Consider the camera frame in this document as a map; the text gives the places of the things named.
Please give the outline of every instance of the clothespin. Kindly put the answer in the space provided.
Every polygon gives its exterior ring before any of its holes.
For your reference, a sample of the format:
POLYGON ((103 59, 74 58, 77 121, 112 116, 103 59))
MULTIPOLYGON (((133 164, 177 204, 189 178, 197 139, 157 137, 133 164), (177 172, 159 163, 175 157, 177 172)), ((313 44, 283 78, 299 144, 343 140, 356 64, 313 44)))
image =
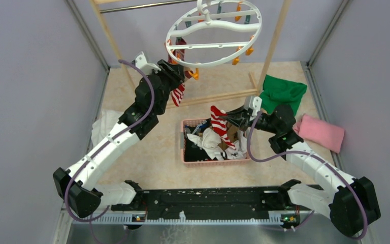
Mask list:
POLYGON ((195 73, 192 71, 192 70, 190 70, 189 71, 189 74, 192 76, 192 78, 193 79, 195 79, 195 80, 199 80, 199 78, 200 78, 200 70, 198 69, 198 68, 195 68, 195 73))
POLYGON ((244 24, 250 24, 250 15, 246 15, 246 20, 244 21, 244 24))
MULTIPOLYGON (((176 54, 177 60, 180 60, 180 54, 179 54, 178 52, 175 52, 175 54, 176 54)), ((171 64, 172 64, 172 65, 176 65, 177 62, 173 59, 173 60, 171 60, 171 64)))
MULTIPOLYGON (((201 16, 201 13, 198 14, 198 16, 201 16)), ((203 19, 198 20, 198 23, 203 22, 203 19)))
MULTIPOLYGON (((241 2, 238 2, 238 4, 237 4, 237 12, 240 12, 240 11, 241 11, 241 2)), ((236 16, 235 17, 235 21, 236 22, 239 21, 240 18, 241 18, 241 16, 236 16)))
POLYGON ((189 28, 192 26, 192 21, 186 21, 184 24, 186 24, 186 28, 189 28))
POLYGON ((219 4, 217 5, 217 13, 220 14, 222 13, 222 1, 219 2, 219 4))
POLYGON ((246 56, 249 56, 253 53, 254 48, 253 45, 249 47, 249 49, 246 50, 246 56))
MULTIPOLYGON (((241 49, 241 46, 237 47, 237 51, 236 52, 238 52, 240 49, 241 49)), ((233 59, 233 65, 237 65, 239 61, 240 61, 240 59, 239 59, 239 56, 238 56, 235 59, 233 59)))

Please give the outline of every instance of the wooden pole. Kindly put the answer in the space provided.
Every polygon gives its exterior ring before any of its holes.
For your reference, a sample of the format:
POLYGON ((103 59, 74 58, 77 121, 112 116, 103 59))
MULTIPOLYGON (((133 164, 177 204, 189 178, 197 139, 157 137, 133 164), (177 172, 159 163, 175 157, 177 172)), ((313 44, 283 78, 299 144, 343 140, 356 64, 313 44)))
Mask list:
POLYGON ((258 82, 258 94, 261 94, 263 89, 263 84, 265 76, 267 75, 268 67, 270 66, 271 60, 273 59, 274 50, 276 50, 277 42, 280 38, 280 33, 282 32, 282 27, 285 24, 286 15, 290 7, 292 0, 283 0, 282 9, 280 10, 279 19, 277 20, 276 29, 273 33, 273 38, 271 39, 270 47, 268 48, 268 54, 264 62, 264 67, 261 71, 261 76, 258 82))
MULTIPOLYGON (((105 21, 105 18, 100 13, 100 9, 99 9, 98 5, 95 3, 95 0, 89 0, 89 1, 90 1, 90 5, 93 8, 93 11, 95 12, 96 17, 98 18, 98 20, 101 24, 101 27, 105 33, 105 36, 107 37, 108 41, 110 42, 111 48, 113 49, 114 54, 116 55, 116 58, 123 59, 122 55, 120 54, 119 48, 118 48, 113 36, 111 35, 110 30, 108 29, 107 22, 105 21)), ((126 76, 126 78, 129 81, 129 86, 131 87, 132 90, 135 90, 136 86, 135 86, 134 82, 132 81, 132 78, 129 74, 127 67, 123 64, 120 64, 120 65, 122 67, 122 71, 123 71, 124 76, 126 76)))
MULTIPOLYGON (((183 99, 183 101, 180 103, 180 107, 202 104, 202 103, 210 103, 215 101, 222 101, 227 99, 242 98, 250 95, 256 95, 256 93, 257 93, 257 89, 249 89, 249 90, 233 91, 230 93, 209 95, 200 98, 183 99)), ((167 103, 167 108, 177 108, 177 107, 174 105, 172 101, 169 101, 167 103)))

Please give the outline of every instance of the laundry basket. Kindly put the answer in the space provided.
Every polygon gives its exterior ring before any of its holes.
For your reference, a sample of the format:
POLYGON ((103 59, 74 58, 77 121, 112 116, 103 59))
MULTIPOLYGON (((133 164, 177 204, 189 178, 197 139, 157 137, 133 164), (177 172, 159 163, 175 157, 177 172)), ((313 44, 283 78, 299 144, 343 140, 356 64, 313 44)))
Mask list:
POLYGON ((186 140, 184 137, 184 127, 190 126, 195 127, 205 121, 205 118, 200 119, 185 119, 182 120, 181 126, 180 126, 180 136, 181 136, 181 143, 180 143, 180 157, 183 162, 183 164, 186 167, 201 167, 201 166, 219 166, 219 165, 242 165, 247 164, 250 161, 249 154, 246 153, 245 159, 236 159, 236 160, 222 160, 222 161, 202 161, 202 162, 186 162, 184 160, 184 151, 186 147, 186 140))

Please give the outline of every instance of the red and white striped sock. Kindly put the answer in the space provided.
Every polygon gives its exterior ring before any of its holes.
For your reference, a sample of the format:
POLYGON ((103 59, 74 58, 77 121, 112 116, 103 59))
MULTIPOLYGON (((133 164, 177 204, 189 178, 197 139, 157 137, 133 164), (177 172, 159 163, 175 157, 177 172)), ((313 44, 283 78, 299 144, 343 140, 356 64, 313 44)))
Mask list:
POLYGON ((174 105, 180 106, 181 100, 184 95, 184 84, 180 84, 178 88, 171 91, 171 98, 173 99, 174 105))
POLYGON ((224 141, 230 148, 236 150, 235 145, 228 138, 228 134, 226 131, 228 128, 226 127, 226 120, 219 118, 219 116, 226 115, 225 111, 218 109, 216 106, 211 106, 211 126, 213 127, 213 131, 216 132, 222 141, 224 141))
MULTIPOLYGON (((186 44, 186 41, 183 38, 176 39, 176 45, 185 45, 185 44, 186 44)), ((174 50, 173 54, 174 54, 174 56, 179 54, 180 59, 182 61, 184 61, 184 49, 174 50)), ((168 62, 169 63, 172 62, 172 59, 169 55, 168 55, 168 62)), ((184 72, 184 76, 187 78, 191 78, 191 75, 189 74, 188 71, 184 72)), ((174 103, 174 105, 176 105, 176 107, 180 106, 181 100, 183 99, 183 95, 184 95, 184 89, 185 89, 184 84, 180 84, 178 88, 171 91, 171 98, 173 99, 173 103, 174 103)))

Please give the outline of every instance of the circular hanger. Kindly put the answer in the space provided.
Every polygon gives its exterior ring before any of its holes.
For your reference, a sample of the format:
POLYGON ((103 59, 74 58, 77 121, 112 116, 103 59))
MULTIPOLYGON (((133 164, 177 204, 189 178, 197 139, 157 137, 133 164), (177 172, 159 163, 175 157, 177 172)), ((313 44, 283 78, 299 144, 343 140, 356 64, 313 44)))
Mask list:
POLYGON ((181 16, 170 28, 167 33, 167 38, 165 41, 165 47, 167 49, 168 55, 178 64, 183 65, 189 68, 207 68, 213 67, 216 65, 221 65, 226 62, 229 62, 241 54, 243 54, 247 49, 251 48, 256 39, 261 33, 262 27, 262 17, 259 9, 252 3, 248 1, 241 0, 215 0, 210 1, 206 0, 206 3, 202 3, 203 0, 197 1, 197 7, 193 8, 189 12, 181 16), (219 14, 210 14, 208 9, 205 9, 207 6, 214 6, 219 4, 235 3, 238 5, 237 11, 229 13, 219 13, 219 14), (241 5, 246 5, 249 7, 249 10, 239 11, 241 5), (198 12, 198 16, 191 16, 194 13, 198 12), (217 20, 222 18, 234 17, 237 21, 241 16, 256 15, 258 23, 247 23, 247 24, 238 24, 226 20, 217 20), (176 27, 181 22, 191 22, 195 21, 195 24, 191 24, 185 29, 177 30, 176 27), (186 45, 171 45, 171 38, 185 37, 189 34, 192 34, 196 31, 206 29, 206 28, 222 28, 228 29, 235 32, 248 33, 248 41, 246 42, 223 42, 223 43, 204 43, 204 44, 186 44, 186 45), (227 57, 223 57, 219 60, 208 62, 208 63, 189 63, 182 61, 179 57, 176 57, 173 54, 175 49, 201 49, 201 48, 223 48, 223 47, 235 47, 236 52, 232 53, 227 57))

